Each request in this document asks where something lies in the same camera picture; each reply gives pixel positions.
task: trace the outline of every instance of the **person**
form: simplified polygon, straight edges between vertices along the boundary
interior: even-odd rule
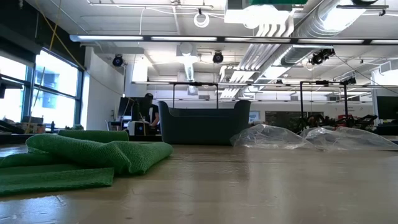
[[[149,108],[149,114],[146,116],[145,120],[150,123],[150,126],[156,127],[157,123],[160,121],[159,117],[159,107],[152,104],[152,101],[154,99],[154,96],[150,93],[145,94],[145,98],[150,99],[150,108]]]

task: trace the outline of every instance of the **green microfiber towel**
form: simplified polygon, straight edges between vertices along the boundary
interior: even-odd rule
[[[28,154],[0,157],[0,195],[110,186],[114,174],[144,174],[173,151],[164,142],[100,143],[53,134],[26,144]]]
[[[129,141],[129,135],[125,131],[60,130],[58,135],[102,143],[109,143],[111,141]]]

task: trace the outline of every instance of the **wooden table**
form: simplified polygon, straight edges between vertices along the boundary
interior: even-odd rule
[[[397,210],[397,152],[176,146],[112,187],[0,198],[0,223],[375,224]]]

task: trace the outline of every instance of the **monitor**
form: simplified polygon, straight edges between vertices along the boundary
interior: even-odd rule
[[[379,119],[398,119],[398,97],[378,96],[377,110]]]
[[[149,108],[152,106],[150,98],[120,98],[119,116],[131,116],[132,121],[140,121],[141,116],[149,120]]]

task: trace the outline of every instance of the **clear plastic bag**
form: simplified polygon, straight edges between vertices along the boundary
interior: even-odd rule
[[[258,124],[231,138],[233,146],[263,149],[297,149],[315,147],[304,138],[285,128]]]
[[[301,137],[320,150],[398,150],[398,145],[384,137],[354,128],[339,127],[336,131],[310,128]]]

